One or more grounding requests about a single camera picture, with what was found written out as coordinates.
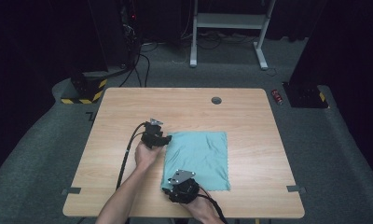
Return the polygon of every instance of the white metal stand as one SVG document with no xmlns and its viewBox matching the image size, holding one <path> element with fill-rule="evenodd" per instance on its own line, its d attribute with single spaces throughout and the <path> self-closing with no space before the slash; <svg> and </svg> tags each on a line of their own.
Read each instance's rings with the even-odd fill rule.
<svg viewBox="0 0 373 224">
<path fill-rule="evenodd" d="M 239 14 L 218 14 L 218 13 L 198 13 L 198 0 L 195 0 L 193 17 L 193 36 L 190 51 L 190 66 L 198 65 L 197 59 L 197 36 L 198 27 L 208 28 L 231 28 L 231 29 L 250 29 L 261 30 L 258 42 L 254 42 L 254 50 L 259 60 L 262 70 L 268 69 L 265 57 L 262 52 L 262 44 L 268 30 L 271 12 L 273 11 L 276 0 L 270 0 L 268 11 L 265 15 L 239 15 Z"/>
</svg>

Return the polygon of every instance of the cable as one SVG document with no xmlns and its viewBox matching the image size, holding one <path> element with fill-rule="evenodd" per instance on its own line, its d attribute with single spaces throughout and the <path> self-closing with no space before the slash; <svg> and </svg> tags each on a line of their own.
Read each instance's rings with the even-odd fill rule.
<svg viewBox="0 0 373 224">
<path fill-rule="evenodd" d="M 192 14 L 192 0 L 189 1 L 189 14 L 187 16 L 187 23 L 186 23 L 186 29 L 184 32 L 181 34 L 181 39 L 183 39 L 183 35 L 187 32 L 187 27 L 189 26 L 189 21 L 190 21 L 190 15 Z"/>
<path fill-rule="evenodd" d="M 128 160 L 129 151 L 131 150 L 131 143 L 133 142 L 134 138 L 139 134 L 139 133 L 138 134 L 136 134 L 136 133 L 141 128 L 141 126 L 143 126 L 143 125 L 145 125 L 145 122 L 141 123 L 139 126 L 137 126 L 137 128 L 134 130 L 133 134 L 131 135 L 131 140 L 129 140 L 128 147 L 126 148 L 126 151 L 125 151 L 125 156 L 123 157 L 122 166 L 120 167 L 119 177 L 117 178 L 117 189 L 120 186 L 120 182 L 122 181 L 123 173 L 125 172 L 126 161 Z"/>
<path fill-rule="evenodd" d="M 216 213 L 218 213 L 221 221 L 223 221 L 225 224 L 228 224 L 227 220 L 224 217 L 224 214 L 222 213 L 222 209 L 219 207 L 218 203 L 210 196 L 210 194 L 204 188 L 201 187 L 201 185 L 199 185 L 199 188 L 201 190 L 203 190 L 206 195 L 198 194 L 198 197 L 205 198 L 205 199 L 209 200 L 210 203 L 213 204 L 213 206 L 216 210 Z"/>
<path fill-rule="evenodd" d="M 207 41 L 213 41 L 213 42 L 214 41 L 218 41 L 218 43 L 214 47 L 212 47 L 212 48 L 205 48 L 202 45 L 197 44 L 198 47 L 200 47 L 202 49 L 216 49 L 216 48 L 218 48 L 221 45 L 221 43 L 222 43 L 222 38 L 218 34 L 214 35 L 216 38 L 213 38 L 213 39 L 207 38 L 207 37 L 210 37 L 210 36 L 212 36 L 212 35 L 205 36 L 204 39 L 207 40 Z"/>
<path fill-rule="evenodd" d="M 182 47 L 181 47 L 181 50 L 184 52 L 185 57 L 184 57 L 184 60 L 180 63 L 185 63 L 187 61 L 187 51 L 186 51 L 186 48 L 182 48 Z"/>
<path fill-rule="evenodd" d="M 250 40 L 245 40 L 248 37 L 249 37 L 248 35 L 245 35 L 241 40 L 235 40 L 235 41 L 223 40 L 223 43 L 227 43 L 227 44 L 245 44 L 245 43 L 253 42 L 254 40 L 256 40 L 258 38 L 258 36 L 255 36 L 255 37 L 253 37 Z"/>
<path fill-rule="evenodd" d="M 119 85 L 119 87 L 122 87 L 123 84 L 126 83 L 126 81 L 129 79 L 129 77 L 131 76 L 131 73 L 135 70 L 138 62 L 140 61 L 140 53 L 138 54 L 138 57 L 137 57 L 137 61 L 133 61 L 132 63 L 132 67 L 131 67 L 131 71 L 129 72 L 128 76 L 125 78 L 125 80 L 123 80 L 123 82 Z"/>
<path fill-rule="evenodd" d="M 158 41 L 154 41 L 153 43 L 146 43 L 146 44 L 143 44 L 143 46 L 148 46 L 148 45 L 153 45 L 155 44 L 155 47 L 152 48 L 152 49 L 148 49 L 148 50 L 141 50 L 142 53 L 146 53 L 146 52 L 149 52 L 149 51 L 153 51 L 155 49 L 157 49 L 159 47 L 159 43 Z"/>
<path fill-rule="evenodd" d="M 137 71 L 137 67 L 134 68 L 134 71 L 135 71 L 136 74 L 137 74 L 138 83 L 140 84 L 140 87 L 142 87 L 142 86 L 141 86 L 140 73 L 138 73 L 138 71 Z"/>
<path fill-rule="evenodd" d="M 146 82 L 148 81 L 148 73 L 149 73 L 149 68 L 151 67 L 151 62 L 149 61 L 148 57 L 146 57 L 144 54 L 139 54 L 139 55 L 146 58 L 146 61 L 148 62 L 148 67 L 146 68 L 146 73 L 145 73 L 145 83 L 144 83 L 144 87 L 146 87 Z"/>
<path fill-rule="evenodd" d="M 78 222 L 77 224 L 81 224 L 84 220 L 85 220 L 86 217 L 82 217 Z"/>
<path fill-rule="evenodd" d="M 268 68 L 268 70 L 266 71 L 266 75 L 268 77 L 275 77 L 275 76 L 277 76 L 277 69 L 276 68 Z"/>
</svg>

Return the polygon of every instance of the towel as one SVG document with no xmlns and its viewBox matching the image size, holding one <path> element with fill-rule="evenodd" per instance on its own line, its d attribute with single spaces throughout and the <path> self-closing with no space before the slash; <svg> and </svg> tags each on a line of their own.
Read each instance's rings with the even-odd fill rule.
<svg viewBox="0 0 373 224">
<path fill-rule="evenodd" d="M 176 170 L 194 172 L 206 190 L 230 190 L 228 180 L 228 139 L 225 132 L 168 133 L 161 187 L 172 189 L 168 179 Z"/>
</svg>

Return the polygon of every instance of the yellow and black hazard tape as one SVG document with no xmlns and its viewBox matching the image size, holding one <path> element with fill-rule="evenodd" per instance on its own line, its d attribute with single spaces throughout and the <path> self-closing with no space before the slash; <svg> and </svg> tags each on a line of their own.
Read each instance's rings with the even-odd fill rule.
<svg viewBox="0 0 373 224">
<path fill-rule="evenodd" d="M 84 105 L 88 105 L 88 104 L 95 104 L 99 101 L 100 97 L 102 96 L 103 94 L 103 90 L 104 90 L 104 86 L 105 84 L 107 83 L 107 79 L 104 79 L 103 81 L 101 81 L 99 83 L 99 86 L 97 88 L 97 90 L 95 90 L 95 92 L 93 92 L 94 94 L 92 94 L 91 97 L 80 97 L 80 98 L 67 98 L 67 97 L 64 97 L 62 98 L 62 103 L 66 104 L 66 105 L 72 105 L 72 104 L 84 104 Z"/>
</svg>

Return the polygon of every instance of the table top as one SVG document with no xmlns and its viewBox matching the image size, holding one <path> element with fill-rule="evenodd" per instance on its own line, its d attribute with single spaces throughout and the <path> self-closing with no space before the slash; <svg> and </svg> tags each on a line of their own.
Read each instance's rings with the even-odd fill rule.
<svg viewBox="0 0 373 224">
<path fill-rule="evenodd" d="M 220 97 L 222 103 L 212 103 Z M 109 88 L 63 208 L 70 217 L 96 217 L 114 193 L 134 129 L 150 118 L 166 132 L 224 131 L 228 134 L 230 191 L 210 191 L 225 217 L 299 218 L 304 208 L 285 155 L 268 96 L 261 89 Z M 122 182 L 135 167 L 131 145 Z M 166 147 L 147 174 L 130 217 L 190 217 L 160 190 Z"/>
</svg>

